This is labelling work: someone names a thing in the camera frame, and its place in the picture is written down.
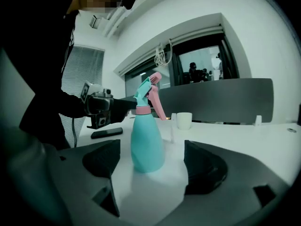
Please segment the black shirt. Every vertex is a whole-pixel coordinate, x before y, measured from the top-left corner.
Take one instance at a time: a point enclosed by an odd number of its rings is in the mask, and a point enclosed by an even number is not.
[[[59,113],[74,118],[85,116],[81,99],[61,90],[78,11],[66,14],[72,0],[10,1],[10,4],[1,1],[4,10],[1,43],[35,93],[20,128],[43,143],[66,148]]]

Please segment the pink nozzle tip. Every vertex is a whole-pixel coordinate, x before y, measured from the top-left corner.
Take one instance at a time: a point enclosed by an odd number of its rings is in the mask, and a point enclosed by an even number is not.
[[[150,76],[150,82],[155,85],[162,79],[162,75],[159,72],[155,72]]]

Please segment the white cable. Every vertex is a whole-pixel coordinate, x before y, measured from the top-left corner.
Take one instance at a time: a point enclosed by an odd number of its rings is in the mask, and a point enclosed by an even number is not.
[[[155,55],[155,63],[157,67],[162,67],[165,65],[168,65],[173,57],[173,45],[171,43],[171,40],[169,40],[169,44],[170,44],[170,58],[169,61],[167,63],[165,63],[165,54],[164,54],[164,50],[161,48],[161,51],[159,51],[159,47],[156,47],[156,55]]]

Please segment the bottle body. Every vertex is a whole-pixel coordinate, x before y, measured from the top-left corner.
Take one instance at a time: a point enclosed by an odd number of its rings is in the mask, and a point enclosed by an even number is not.
[[[156,171],[164,164],[162,137],[151,114],[136,115],[131,137],[131,155],[135,169],[142,173]]]

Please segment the black cable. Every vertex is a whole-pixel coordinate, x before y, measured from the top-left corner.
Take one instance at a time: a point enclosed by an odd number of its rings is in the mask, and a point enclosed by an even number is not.
[[[72,118],[72,132],[73,132],[73,137],[74,137],[74,147],[77,145],[77,139],[76,139],[76,132],[74,128],[74,118]]]

